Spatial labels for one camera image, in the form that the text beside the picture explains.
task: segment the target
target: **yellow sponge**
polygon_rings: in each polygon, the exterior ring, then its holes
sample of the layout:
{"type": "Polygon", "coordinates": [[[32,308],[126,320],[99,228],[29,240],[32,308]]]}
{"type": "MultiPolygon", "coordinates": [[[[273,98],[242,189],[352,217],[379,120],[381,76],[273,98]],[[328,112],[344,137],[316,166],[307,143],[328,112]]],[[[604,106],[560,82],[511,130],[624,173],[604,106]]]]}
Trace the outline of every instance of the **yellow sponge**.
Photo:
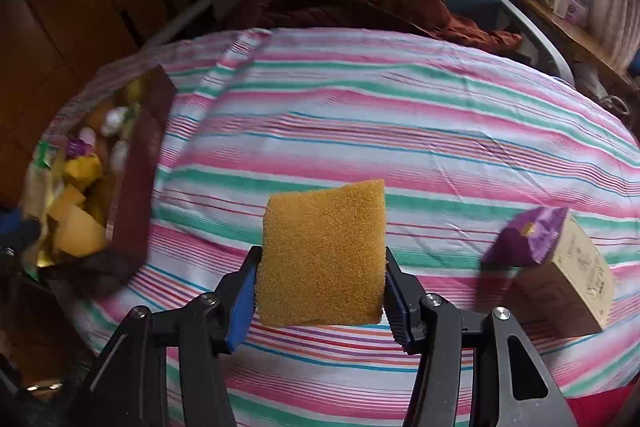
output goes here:
{"type": "Polygon", "coordinates": [[[262,322],[380,322],[385,224],[383,180],[272,195],[255,283],[262,322]]]}

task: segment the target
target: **rust-colored blanket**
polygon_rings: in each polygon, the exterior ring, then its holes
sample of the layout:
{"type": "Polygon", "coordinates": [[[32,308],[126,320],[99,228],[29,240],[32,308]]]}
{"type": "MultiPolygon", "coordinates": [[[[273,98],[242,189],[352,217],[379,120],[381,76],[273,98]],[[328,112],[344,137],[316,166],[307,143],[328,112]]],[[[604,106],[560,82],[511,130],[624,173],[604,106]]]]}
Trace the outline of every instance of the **rust-colored blanket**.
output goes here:
{"type": "Polygon", "coordinates": [[[516,49],[522,37],[485,32],[453,15],[443,0],[241,0],[219,30],[258,28],[366,28],[422,35],[492,54],[516,49]]]}

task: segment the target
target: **open box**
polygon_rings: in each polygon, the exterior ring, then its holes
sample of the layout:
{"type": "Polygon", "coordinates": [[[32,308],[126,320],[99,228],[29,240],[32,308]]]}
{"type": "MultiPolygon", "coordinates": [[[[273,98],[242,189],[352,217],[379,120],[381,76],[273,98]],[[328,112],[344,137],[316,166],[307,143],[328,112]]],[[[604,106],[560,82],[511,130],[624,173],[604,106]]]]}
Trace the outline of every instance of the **open box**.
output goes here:
{"type": "Polygon", "coordinates": [[[43,280],[66,279],[82,286],[82,293],[97,296],[122,286],[146,261],[156,165],[175,87],[159,66],[139,78],[143,95],[124,171],[117,176],[108,202],[106,246],[85,257],[67,255],[39,268],[43,280]]]}

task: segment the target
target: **striped tablecloth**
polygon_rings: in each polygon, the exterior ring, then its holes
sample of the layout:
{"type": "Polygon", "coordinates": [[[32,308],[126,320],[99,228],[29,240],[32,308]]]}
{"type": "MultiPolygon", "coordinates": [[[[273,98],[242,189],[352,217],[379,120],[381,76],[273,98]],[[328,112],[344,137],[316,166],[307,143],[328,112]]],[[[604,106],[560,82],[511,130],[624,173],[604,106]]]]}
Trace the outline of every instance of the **striped tablecloth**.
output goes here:
{"type": "MultiPolygon", "coordinates": [[[[96,351],[133,306],[184,305],[260,244],[272,192],[384,178],[386,242],[463,309],[497,305],[512,272],[479,259],[514,214],[568,205],[612,267],[604,333],[558,339],[521,323],[568,396],[640,369],[640,151],[620,122],[560,82],[447,42],[361,30],[212,34],[104,67],[47,134],[160,64],[178,87],[156,178],[148,263],[113,298],[65,301],[96,351]]],[[[240,425],[400,425],[418,360],[388,326],[267,328],[225,359],[240,425]]],[[[182,419],[177,351],[170,413],[182,419]]],[[[463,356],[458,421],[470,410],[463,356]]]]}

